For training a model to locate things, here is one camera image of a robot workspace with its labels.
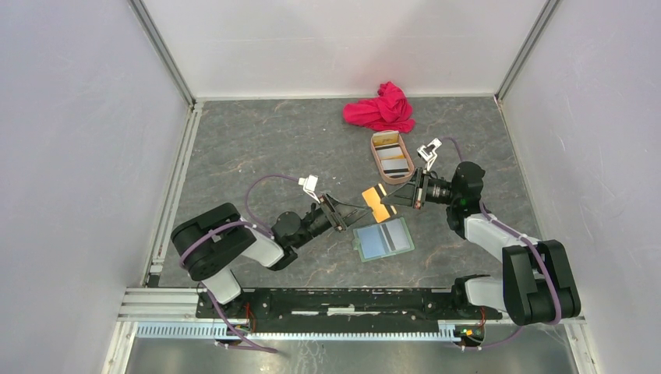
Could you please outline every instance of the cable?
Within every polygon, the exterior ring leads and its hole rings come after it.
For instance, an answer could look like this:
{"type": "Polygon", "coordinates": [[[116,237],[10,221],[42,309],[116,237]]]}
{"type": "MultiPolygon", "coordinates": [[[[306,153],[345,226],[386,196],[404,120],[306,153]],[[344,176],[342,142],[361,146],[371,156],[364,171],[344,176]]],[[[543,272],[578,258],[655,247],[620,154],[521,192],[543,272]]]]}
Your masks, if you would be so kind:
{"type": "Polygon", "coordinates": [[[288,180],[293,181],[293,182],[298,182],[298,181],[299,181],[299,179],[296,178],[296,177],[291,177],[291,176],[289,176],[289,175],[284,175],[284,174],[269,174],[269,175],[264,175],[262,178],[257,179],[256,181],[254,181],[254,182],[252,183],[252,185],[250,185],[250,187],[248,188],[248,191],[246,191],[246,197],[243,199],[243,204],[244,204],[244,206],[246,207],[246,212],[248,213],[248,215],[250,216],[250,218],[252,218],[253,221],[257,222],[257,224],[258,224],[259,226],[261,226],[264,230],[268,231],[268,233],[270,234],[270,235],[268,235],[268,236],[271,236],[273,233],[271,232],[271,230],[270,230],[268,224],[266,224],[264,221],[262,221],[261,219],[259,219],[257,216],[255,216],[255,215],[253,214],[252,211],[250,211],[250,207],[248,206],[248,197],[250,196],[250,191],[253,190],[253,188],[255,187],[255,185],[256,185],[257,183],[263,181],[263,180],[266,179],[266,178],[272,178],[272,177],[284,178],[284,179],[288,179],[288,180]]]}
{"type": "Polygon", "coordinates": [[[257,331],[257,318],[253,314],[252,310],[250,311],[250,317],[252,317],[251,318],[251,323],[253,324],[252,329],[253,329],[253,332],[255,333],[257,331]]]}
{"type": "Polygon", "coordinates": [[[549,270],[546,268],[546,265],[544,264],[544,260],[542,259],[542,256],[537,251],[537,248],[535,248],[535,245],[533,245],[532,242],[530,241],[530,239],[526,238],[520,232],[518,232],[515,229],[507,226],[506,224],[500,222],[496,218],[491,217],[489,215],[489,213],[486,212],[486,208],[484,207],[484,203],[482,201],[479,202],[479,209],[482,212],[482,215],[491,224],[495,224],[498,228],[500,228],[501,230],[507,232],[509,235],[512,235],[516,239],[524,242],[528,246],[528,248],[530,249],[530,252],[532,252],[532,255],[535,257],[535,261],[537,261],[537,265],[539,265],[539,269],[542,271],[542,275],[544,276],[544,281],[546,282],[546,286],[549,288],[549,292],[551,294],[551,299],[553,300],[553,308],[555,309],[556,315],[554,316],[553,320],[551,322],[549,322],[548,324],[557,325],[560,322],[560,319],[562,318],[562,309],[560,308],[560,299],[557,296],[556,288],[553,285],[553,281],[551,280],[551,276],[549,275],[549,270]]]}
{"type": "Polygon", "coordinates": [[[470,336],[468,336],[468,335],[466,336],[466,339],[472,341],[473,343],[477,343],[477,344],[482,344],[482,343],[483,343],[482,340],[477,340],[477,339],[475,339],[474,337],[470,337],[470,336]]]}
{"type": "Polygon", "coordinates": [[[181,257],[179,257],[179,266],[184,267],[184,261],[186,261],[186,258],[190,256],[190,254],[197,249],[202,243],[206,242],[207,240],[211,239],[212,236],[217,235],[225,230],[228,230],[230,228],[236,228],[238,226],[250,226],[253,230],[258,231],[262,235],[266,236],[267,238],[273,239],[273,235],[270,233],[265,232],[264,230],[258,228],[255,224],[251,224],[250,222],[246,221],[236,221],[236,222],[230,222],[228,224],[224,224],[218,228],[215,228],[208,233],[206,233],[202,238],[197,239],[197,242],[194,242],[184,253],[182,253],[181,257]]]}
{"type": "Polygon", "coordinates": [[[480,306],[479,307],[480,313],[482,313],[482,318],[479,321],[479,325],[477,326],[478,329],[482,329],[484,331],[484,324],[486,323],[486,312],[484,311],[484,307],[480,306]]]}
{"type": "Polygon", "coordinates": [[[246,320],[250,323],[250,303],[246,303],[246,320]]]}
{"type": "Polygon", "coordinates": [[[490,344],[483,344],[483,345],[480,345],[479,347],[466,347],[464,345],[464,346],[461,346],[461,350],[462,351],[481,351],[482,349],[495,348],[495,347],[498,347],[500,345],[509,343],[510,341],[515,339],[522,331],[523,331],[523,326],[517,326],[517,329],[512,333],[512,335],[510,335],[509,337],[506,337],[505,339],[503,339],[501,341],[497,341],[495,343],[490,343],[490,344]]]}
{"type": "Polygon", "coordinates": [[[261,345],[258,345],[254,341],[248,339],[247,337],[244,337],[243,333],[239,332],[236,328],[234,328],[234,326],[231,323],[229,323],[227,316],[223,312],[223,308],[221,308],[221,306],[218,304],[218,300],[216,300],[216,297],[214,296],[214,293],[211,292],[211,290],[209,290],[209,287],[207,287],[206,285],[204,287],[207,289],[207,294],[209,295],[209,299],[211,300],[211,303],[214,305],[214,309],[216,309],[216,313],[218,313],[218,315],[221,317],[221,319],[223,320],[225,325],[227,325],[228,329],[232,333],[234,333],[237,337],[239,337],[239,339],[241,339],[241,341],[243,341],[244,343],[249,345],[249,347],[247,347],[245,345],[229,345],[229,344],[226,344],[225,347],[227,349],[242,349],[242,350],[245,350],[245,351],[262,351],[262,352],[266,352],[266,353],[277,353],[277,349],[269,348],[269,347],[263,347],[261,345]]]}
{"type": "Polygon", "coordinates": [[[450,140],[454,144],[454,148],[457,150],[457,155],[459,156],[459,162],[464,162],[464,156],[461,154],[461,148],[459,147],[459,142],[454,136],[443,136],[440,138],[440,141],[450,140]]]}

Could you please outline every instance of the gray marble floor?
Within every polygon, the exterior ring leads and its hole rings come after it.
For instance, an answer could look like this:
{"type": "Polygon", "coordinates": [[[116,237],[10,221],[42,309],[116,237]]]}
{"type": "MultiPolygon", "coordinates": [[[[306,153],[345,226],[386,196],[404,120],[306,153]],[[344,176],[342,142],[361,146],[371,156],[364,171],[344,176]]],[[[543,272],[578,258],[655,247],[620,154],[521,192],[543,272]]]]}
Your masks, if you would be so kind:
{"type": "MultiPolygon", "coordinates": [[[[266,100],[207,102],[197,132],[175,225],[225,202],[243,210],[243,196],[262,175],[318,175],[317,191],[347,203],[363,204],[361,192],[382,182],[369,151],[371,130],[347,125],[341,110],[352,100],[266,100]]],[[[482,196],[504,222],[537,235],[538,229],[507,130],[490,97],[411,99],[418,122],[405,142],[414,162],[415,148],[434,137],[459,139],[466,160],[486,170],[482,196]]],[[[444,144],[435,163],[451,178],[458,158],[444,144]]],[[[386,185],[387,191],[394,186],[386,185]]],[[[282,212],[301,216],[311,199],[285,180],[265,180],[251,193],[251,210],[273,224],[282,212]]],[[[299,258],[282,271],[264,269],[239,257],[232,270],[243,287],[446,287],[456,277],[500,275],[500,264],[487,252],[463,241],[445,223],[445,209],[399,209],[415,250],[363,263],[352,248],[352,233],[329,231],[298,250],[299,258]]],[[[371,216],[360,225],[373,224],[371,216]]],[[[178,267],[170,245],[160,287],[192,286],[178,267]]]]}

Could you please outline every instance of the aluminum frame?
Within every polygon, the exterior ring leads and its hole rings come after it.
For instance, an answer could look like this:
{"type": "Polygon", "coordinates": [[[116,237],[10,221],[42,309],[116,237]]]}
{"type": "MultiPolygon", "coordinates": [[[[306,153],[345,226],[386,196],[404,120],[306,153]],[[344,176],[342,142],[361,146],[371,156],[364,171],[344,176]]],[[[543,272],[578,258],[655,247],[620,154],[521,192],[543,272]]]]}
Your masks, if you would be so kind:
{"type": "Polygon", "coordinates": [[[197,128],[200,125],[203,107],[203,102],[195,104],[186,121],[182,141],[179,144],[177,157],[170,174],[168,189],[165,192],[161,215],[154,230],[154,236],[150,241],[151,251],[145,263],[143,271],[145,277],[142,285],[147,284],[151,276],[159,275],[163,271],[165,253],[168,251],[170,242],[169,233],[175,224],[175,216],[179,208],[179,198],[181,198],[184,181],[186,180],[186,171],[188,171],[190,155],[193,152],[193,145],[195,144],[195,137],[197,135],[197,128]]]}
{"type": "Polygon", "coordinates": [[[154,24],[154,20],[151,18],[143,0],[129,0],[129,4],[140,21],[140,24],[142,24],[145,33],[149,37],[149,41],[158,54],[158,57],[161,58],[165,68],[168,70],[168,74],[177,86],[177,90],[182,95],[184,101],[192,107],[196,103],[196,98],[193,96],[193,92],[189,89],[188,84],[186,84],[181,71],[179,71],[172,54],[168,50],[168,46],[165,45],[163,37],[158,31],[156,24],[154,24]]]}
{"type": "MultiPolygon", "coordinates": [[[[220,319],[198,319],[195,317],[198,294],[204,291],[202,288],[199,290],[195,288],[128,288],[122,300],[118,322],[115,325],[115,332],[101,372],[103,374],[125,373],[133,349],[133,342],[139,331],[145,331],[145,327],[189,329],[188,332],[170,329],[166,334],[171,333],[177,335],[178,338],[190,339],[200,339],[200,329],[219,327],[220,330],[223,330],[226,325],[220,319]]],[[[229,322],[232,324],[247,323],[245,319],[230,319],[229,322]]],[[[445,340],[444,333],[447,334],[448,329],[453,330],[456,325],[474,325],[478,322],[475,319],[439,320],[438,334],[385,333],[368,336],[351,333],[257,333],[249,337],[254,340],[445,340]]],[[[591,349],[591,338],[586,321],[582,317],[578,317],[563,319],[560,323],[567,332],[578,373],[599,373],[596,356],[591,349]]],[[[487,320],[486,324],[514,325],[509,318],[487,320]]],[[[162,338],[158,334],[153,334],[151,337],[162,338]]],[[[231,340],[235,337],[226,336],[223,339],[231,340]]]]}
{"type": "Polygon", "coordinates": [[[544,31],[551,16],[557,9],[558,4],[560,4],[560,0],[546,0],[546,3],[542,7],[542,11],[539,13],[539,16],[537,16],[537,20],[532,25],[532,29],[528,32],[528,36],[525,38],[516,58],[514,58],[512,66],[510,66],[510,69],[507,71],[503,82],[500,84],[500,87],[496,92],[497,101],[502,101],[507,95],[507,92],[512,87],[512,84],[523,68],[523,65],[528,60],[528,56],[530,56],[530,52],[535,47],[539,36],[544,31]]]}

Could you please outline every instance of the white bracket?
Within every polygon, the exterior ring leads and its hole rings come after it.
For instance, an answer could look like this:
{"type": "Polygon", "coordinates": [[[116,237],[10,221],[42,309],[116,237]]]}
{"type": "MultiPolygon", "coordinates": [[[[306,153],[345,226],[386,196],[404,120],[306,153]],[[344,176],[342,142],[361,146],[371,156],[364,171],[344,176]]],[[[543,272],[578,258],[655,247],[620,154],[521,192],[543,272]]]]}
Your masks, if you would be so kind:
{"type": "Polygon", "coordinates": [[[319,198],[316,197],[316,194],[314,193],[317,181],[319,181],[319,177],[316,175],[310,175],[308,178],[299,178],[299,185],[303,186],[303,192],[313,198],[317,203],[321,203],[319,198]]]}
{"type": "Polygon", "coordinates": [[[438,148],[442,143],[438,138],[434,138],[431,143],[426,146],[420,146],[418,148],[418,156],[422,158],[427,164],[425,165],[425,171],[429,171],[432,168],[434,161],[438,155],[436,154],[436,148],[438,148]]]}

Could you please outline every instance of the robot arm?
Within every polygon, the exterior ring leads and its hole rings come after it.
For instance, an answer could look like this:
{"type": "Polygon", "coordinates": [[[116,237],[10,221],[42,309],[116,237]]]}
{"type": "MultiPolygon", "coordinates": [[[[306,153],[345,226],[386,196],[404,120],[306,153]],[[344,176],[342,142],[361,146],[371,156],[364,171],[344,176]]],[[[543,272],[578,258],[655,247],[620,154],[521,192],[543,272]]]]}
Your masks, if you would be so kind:
{"type": "Polygon", "coordinates": [[[503,264],[503,279],[485,275],[458,278],[453,288],[459,304],[484,305],[510,315],[519,326],[549,322],[555,317],[550,290],[526,238],[543,258],[560,300],[562,318],[577,316],[581,302],[569,266],[567,254],[557,241],[539,241],[526,235],[515,237],[496,226],[496,217],[480,207],[485,171],[475,163],[462,161],[451,182],[438,178],[429,168],[436,160],[435,139],[421,146],[418,154],[427,165],[417,168],[411,179],[385,196],[382,204],[422,209],[425,203],[446,205],[447,224],[461,238],[484,248],[503,264]]]}
{"type": "Polygon", "coordinates": [[[303,218],[291,211],[282,213],[271,233],[265,234],[257,226],[244,221],[231,203],[220,205],[175,228],[171,240],[183,258],[182,267],[191,279],[203,281],[218,302],[227,304],[242,292],[229,269],[229,264],[237,257],[254,259],[269,270],[282,270],[298,258],[294,249],[329,228],[346,231],[371,212],[367,207],[337,201],[327,193],[317,196],[313,191],[314,183],[306,181],[316,182],[316,177],[302,178],[299,182],[303,191],[314,196],[316,201],[310,212],[303,218]],[[210,231],[224,225],[231,227],[211,236],[209,240],[199,242],[210,231]]]}

